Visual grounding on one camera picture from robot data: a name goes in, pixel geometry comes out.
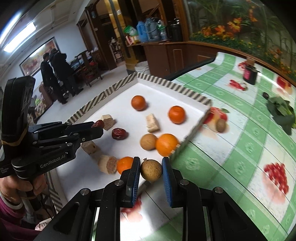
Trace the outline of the person's left hand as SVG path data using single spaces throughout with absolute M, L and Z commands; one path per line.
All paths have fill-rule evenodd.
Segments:
M 34 179 L 33 184 L 29 181 L 21 180 L 16 176 L 8 176 L 1 178 L 1 194 L 11 202 L 18 202 L 20 196 L 18 191 L 33 191 L 35 195 L 39 195 L 46 189 L 47 183 L 44 175 L 40 175 Z

